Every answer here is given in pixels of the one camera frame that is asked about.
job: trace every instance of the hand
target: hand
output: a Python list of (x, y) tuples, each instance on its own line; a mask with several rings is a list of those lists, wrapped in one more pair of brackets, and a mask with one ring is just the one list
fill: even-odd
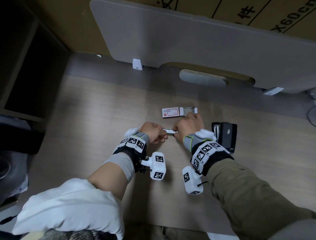
[(172, 130), (179, 132), (175, 133), (174, 136), (179, 142), (183, 142), (183, 138), (186, 135), (195, 133), (202, 128), (204, 128), (204, 123), (201, 115), (189, 112), (184, 119), (181, 119), (174, 124)]
[(167, 139), (166, 130), (162, 130), (162, 126), (156, 123), (145, 122), (140, 128), (142, 133), (147, 133), (150, 143), (164, 142)]

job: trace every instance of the gray partition panel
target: gray partition panel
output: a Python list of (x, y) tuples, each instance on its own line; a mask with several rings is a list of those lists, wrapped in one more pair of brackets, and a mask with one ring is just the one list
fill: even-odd
[(92, 0), (90, 7), (116, 60), (213, 67), (287, 93), (316, 86), (315, 42), (121, 0)]

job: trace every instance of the small cardboard box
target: small cardboard box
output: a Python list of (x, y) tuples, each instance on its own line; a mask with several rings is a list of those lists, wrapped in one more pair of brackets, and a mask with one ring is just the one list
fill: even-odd
[(162, 117), (185, 117), (189, 112), (198, 113), (198, 108), (195, 107), (174, 107), (174, 108), (163, 108)]

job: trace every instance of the desk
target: desk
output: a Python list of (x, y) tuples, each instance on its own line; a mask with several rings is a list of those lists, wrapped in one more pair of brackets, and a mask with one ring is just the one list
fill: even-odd
[[(224, 104), (151, 92), (65, 75), (43, 145), (30, 171), (30, 188), (21, 201), (70, 178), (95, 171), (132, 127), (145, 121), (171, 128), (161, 108), (194, 106), (206, 129), (212, 122), (238, 124), (234, 158), (251, 168), (294, 204), (316, 210), (316, 129), (308, 121)], [(170, 136), (161, 151), (167, 172), (162, 181), (137, 173), (123, 199), (126, 221), (233, 234), (207, 185), (198, 196), (185, 192), (182, 169), (189, 153)]]

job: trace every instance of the person's left hand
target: person's left hand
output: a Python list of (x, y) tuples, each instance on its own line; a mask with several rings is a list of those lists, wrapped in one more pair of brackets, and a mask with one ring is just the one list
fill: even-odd
[(164, 142), (167, 139), (166, 130), (162, 130), (162, 126), (156, 123), (145, 122), (140, 128), (142, 133), (147, 133), (150, 143)]

